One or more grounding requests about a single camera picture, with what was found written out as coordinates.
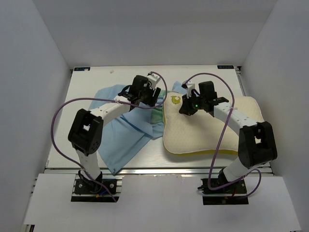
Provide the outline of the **cream yellow-edged pillow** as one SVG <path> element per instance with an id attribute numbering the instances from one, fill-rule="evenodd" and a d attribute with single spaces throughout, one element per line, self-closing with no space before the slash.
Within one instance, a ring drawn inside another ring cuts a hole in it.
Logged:
<path id="1" fill-rule="evenodd" d="M 215 119 L 203 110 L 193 116 L 179 114 L 182 95 L 168 93 L 163 104 L 163 144 L 172 154 L 210 154 L 215 152 L 224 122 Z M 252 97 L 236 97 L 235 106 L 249 118 L 264 121 L 260 107 Z M 238 136 L 229 127 L 226 128 L 219 153 L 237 155 Z"/>

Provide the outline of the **light blue pillowcase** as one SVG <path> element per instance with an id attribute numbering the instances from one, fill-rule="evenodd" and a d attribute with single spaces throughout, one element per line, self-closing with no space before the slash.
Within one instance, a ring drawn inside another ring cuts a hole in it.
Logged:
<path id="1" fill-rule="evenodd" d="M 103 128 L 98 153 L 109 171 L 117 174 L 150 140 L 163 136 L 163 106 L 135 108 Z"/>

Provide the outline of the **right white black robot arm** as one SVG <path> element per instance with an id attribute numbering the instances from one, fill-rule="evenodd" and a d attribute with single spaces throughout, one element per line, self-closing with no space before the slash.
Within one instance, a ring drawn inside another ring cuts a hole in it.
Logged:
<path id="1" fill-rule="evenodd" d="M 210 180 L 205 185 L 211 191 L 228 193 L 254 168 L 278 157 L 273 128 L 269 122 L 258 122 L 236 109 L 234 100 L 218 97 L 212 81 L 199 83 L 198 87 L 196 91 L 190 81 L 182 84 L 186 94 L 182 96 L 180 114 L 192 116 L 203 110 L 222 121 L 223 130 L 230 128 L 239 138 L 237 158 L 219 172 L 214 186 Z"/>

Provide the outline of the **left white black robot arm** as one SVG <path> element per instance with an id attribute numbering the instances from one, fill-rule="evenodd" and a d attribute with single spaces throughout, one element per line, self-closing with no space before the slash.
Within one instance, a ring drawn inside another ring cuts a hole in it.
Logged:
<path id="1" fill-rule="evenodd" d="M 80 109 L 76 113 L 68 134 L 68 140 L 78 154 L 81 173 L 86 178 L 85 187 L 92 193 L 101 190 L 101 170 L 96 151 L 102 140 L 103 128 L 112 120 L 135 108 L 152 110 L 163 103 L 157 103 L 161 88 L 157 86 L 163 77 L 155 72 L 147 76 L 137 75 L 131 85 L 125 86 L 113 99 L 78 98 L 79 100 L 103 101 L 100 107 L 91 110 Z"/>

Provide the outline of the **right blue corner label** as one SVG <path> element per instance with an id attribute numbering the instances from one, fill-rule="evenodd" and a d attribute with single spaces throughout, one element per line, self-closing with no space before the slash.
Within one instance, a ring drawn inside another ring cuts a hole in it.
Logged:
<path id="1" fill-rule="evenodd" d="M 234 69 L 233 65 L 217 65 L 218 69 Z"/>

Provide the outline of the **blue corner label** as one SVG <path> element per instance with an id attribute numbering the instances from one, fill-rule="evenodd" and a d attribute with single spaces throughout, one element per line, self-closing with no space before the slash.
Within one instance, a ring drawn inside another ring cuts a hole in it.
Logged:
<path id="1" fill-rule="evenodd" d="M 233 65 L 217 65 L 218 69 L 234 69 Z"/>
<path id="2" fill-rule="evenodd" d="M 90 70 L 90 67 L 75 67 L 74 72 L 87 72 Z"/>

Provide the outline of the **left blue corner label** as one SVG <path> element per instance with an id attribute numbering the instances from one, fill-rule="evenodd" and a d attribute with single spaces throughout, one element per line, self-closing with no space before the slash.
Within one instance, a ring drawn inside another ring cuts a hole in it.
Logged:
<path id="1" fill-rule="evenodd" d="M 74 72 L 87 72 L 90 70 L 90 67 L 75 67 Z"/>

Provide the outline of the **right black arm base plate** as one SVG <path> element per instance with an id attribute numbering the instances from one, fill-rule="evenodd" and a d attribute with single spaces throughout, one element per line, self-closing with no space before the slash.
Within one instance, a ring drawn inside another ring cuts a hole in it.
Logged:
<path id="1" fill-rule="evenodd" d="M 197 188 L 202 193 L 204 205 L 248 205 L 249 200 L 244 180 L 240 180 L 226 188 L 210 190 L 207 186 L 208 179 L 201 179 L 202 185 Z"/>

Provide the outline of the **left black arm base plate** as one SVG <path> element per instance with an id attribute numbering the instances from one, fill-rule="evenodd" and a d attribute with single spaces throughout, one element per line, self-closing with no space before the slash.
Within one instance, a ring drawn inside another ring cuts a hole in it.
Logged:
<path id="1" fill-rule="evenodd" d="M 105 178 L 102 183 L 113 195 L 115 201 L 104 187 L 98 186 L 95 190 L 91 190 L 90 186 L 87 186 L 81 178 L 76 178 L 72 189 L 71 202 L 116 203 L 120 197 L 122 179 Z"/>

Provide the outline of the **aluminium table front rail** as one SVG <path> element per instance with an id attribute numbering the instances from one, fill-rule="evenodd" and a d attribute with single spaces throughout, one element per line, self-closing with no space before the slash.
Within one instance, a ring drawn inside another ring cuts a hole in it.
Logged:
<path id="1" fill-rule="evenodd" d="M 212 174 L 218 174 L 222 168 L 214 168 Z M 274 175 L 270 166 L 262 166 L 257 168 L 262 175 Z M 52 169 L 48 168 L 44 170 L 44 174 L 77 174 L 79 169 Z M 140 169 L 122 169 L 116 175 L 164 175 L 164 174 L 209 174 L 209 168 L 140 168 Z M 112 174 L 108 169 L 101 169 L 104 175 Z"/>

